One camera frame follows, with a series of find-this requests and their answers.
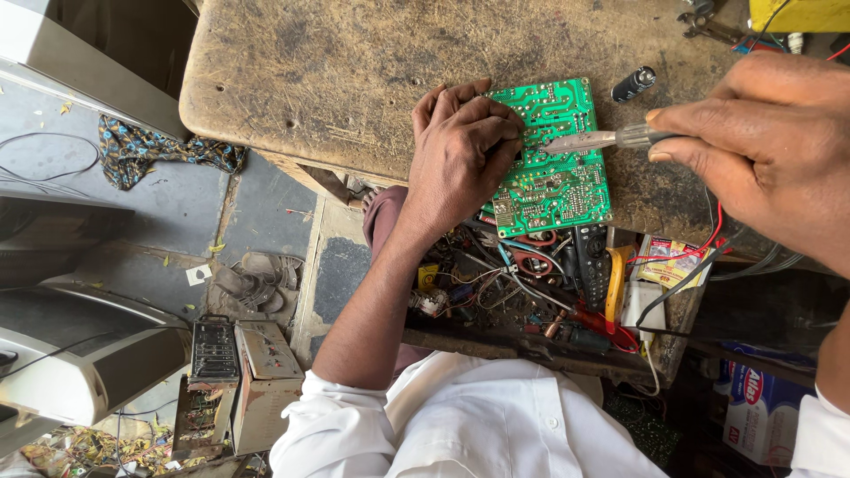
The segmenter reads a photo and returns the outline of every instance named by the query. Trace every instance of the circuit board trace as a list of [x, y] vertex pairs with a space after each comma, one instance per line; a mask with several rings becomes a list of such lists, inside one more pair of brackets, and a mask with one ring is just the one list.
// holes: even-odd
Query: circuit board trace
[[611, 219], [600, 150], [557, 155], [538, 150], [558, 136], [597, 130], [587, 78], [496, 89], [483, 96], [510, 106], [525, 123], [518, 160], [493, 196], [500, 237]]

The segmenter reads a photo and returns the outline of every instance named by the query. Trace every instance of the man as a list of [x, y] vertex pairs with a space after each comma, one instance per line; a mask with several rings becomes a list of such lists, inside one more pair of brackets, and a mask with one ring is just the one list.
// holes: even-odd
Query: man
[[[519, 151], [523, 123], [478, 96], [489, 87], [440, 86], [416, 105], [410, 189], [370, 197], [371, 268], [284, 411], [276, 474], [664, 475], [574, 382], [529, 361], [434, 352], [385, 391], [420, 258], [490, 199]], [[755, 52], [707, 100], [647, 120], [693, 137], [661, 141], [650, 161], [692, 168], [730, 216], [850, 277], [850, 68]], [[820, 349], [819, 398], [802, 403], [797, 476], [850, 476], [848, 315]]]

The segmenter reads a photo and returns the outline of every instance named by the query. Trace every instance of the white shirt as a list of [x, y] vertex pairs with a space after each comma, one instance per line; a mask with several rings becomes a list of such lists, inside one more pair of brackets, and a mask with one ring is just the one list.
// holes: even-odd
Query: white shirt
[[[822, 403], [803, 400], [796, 476], [850, 477], [850, 416]], [[287, 478], [665, 476], [572, 380], [524, 360], [434, 352], [387, 392], [307, 372], [283, 417], [269, 463]]]

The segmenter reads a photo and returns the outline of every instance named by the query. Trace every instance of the white power adapter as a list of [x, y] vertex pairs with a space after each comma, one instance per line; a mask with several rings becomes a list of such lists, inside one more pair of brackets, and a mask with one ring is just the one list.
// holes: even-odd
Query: white power adapter
[[[637, 332], [635, 328], [638, 324], [643, 309], [651, 304], [663, 294], [661, 285], [655, 282], [642, 281], [626, 281], [626, 286], [623, 288], [623, 313], [620, 316], [620, 325], [626, 328], [631, 328], [632, 332]], [[667, 329], [667, 323], [664, 318], [664, 303], [658, 304], [646, 315], [643, 319], [642, 327]], [[640, 339], [642, 341], [652, 341], [654, 333], [641, 331]]]

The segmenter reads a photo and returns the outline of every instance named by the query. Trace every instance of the shirt sleeve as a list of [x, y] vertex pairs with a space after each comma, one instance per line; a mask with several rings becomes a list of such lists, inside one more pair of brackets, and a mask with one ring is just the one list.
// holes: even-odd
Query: shirt sleeve
[[308, 371], [302, 393], [281, 414], [289, 427], [269, 454], [276, 475], [386, 475], [396, 450], [384, 390], [334, 384]]
[[840, 476], [850, 478], [850, 415], [827, 401], [805, 395], [800, 403], [791, 477]]

